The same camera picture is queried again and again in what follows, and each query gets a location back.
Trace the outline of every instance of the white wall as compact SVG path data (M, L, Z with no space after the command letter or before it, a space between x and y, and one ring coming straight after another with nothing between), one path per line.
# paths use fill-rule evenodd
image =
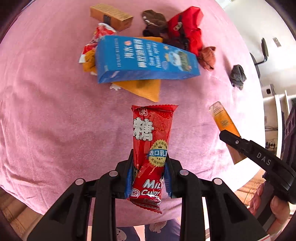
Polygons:
M259 65L262 84L273 83L276 93L287 89L289 95L296 94L296 41L279 14L265 0L234 0L225 11L257 62L263 60L261 39L265 38L269 58Z
M224 9L226 8L229 4L231 4L231 0L216 0L217 3Z

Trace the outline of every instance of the white cabinet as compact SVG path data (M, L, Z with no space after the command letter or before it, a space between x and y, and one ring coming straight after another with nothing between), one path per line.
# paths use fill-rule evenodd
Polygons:
M292 108L292 99L296 95L276 94L263 98L265 115L266 148L277 157L281 157L283 126Z

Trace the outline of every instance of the blue box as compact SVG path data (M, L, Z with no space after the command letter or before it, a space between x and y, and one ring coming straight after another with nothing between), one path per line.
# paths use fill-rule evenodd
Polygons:
M179 80L200 75L193 53L146 39L103 36L95 57L98 83Z

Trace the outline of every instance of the red cloth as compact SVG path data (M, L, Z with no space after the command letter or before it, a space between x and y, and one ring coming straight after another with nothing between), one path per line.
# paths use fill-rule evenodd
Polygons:
M199 55L199 51L202 50L202 31L198 28L203 13L199 7L191 6L184 12L177 14L168 21L168 35L170 38L180 38L182 30L174 29L178 22L182 22L182 28L185 37L189 40L189 51L194 53L196 56Z

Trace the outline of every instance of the pink bedsheet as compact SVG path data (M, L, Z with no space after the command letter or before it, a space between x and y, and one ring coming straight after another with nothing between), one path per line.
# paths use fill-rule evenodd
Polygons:
M240 134L264 145L259 80L242 37L214 0L104 0L134 15L120 35L141 36L141 12L153 9L170 19L201 7L205 46L216 46L213 72L188 80L162 81L160 104L177 104L169 153L183 168L211 180L232 161L208 113L225 106ZM37 0L19 16L0 44L0 183L6 191L44 214L77 178L99 178L128 158L133 147L131 105L153 104L125 90L110 90L83 72L78 59L98 23L89 17L96 0ZM240 64L247 80L240 91L228 74ZM180 216L181 200L163 190L163 214L116 201L118 226Z

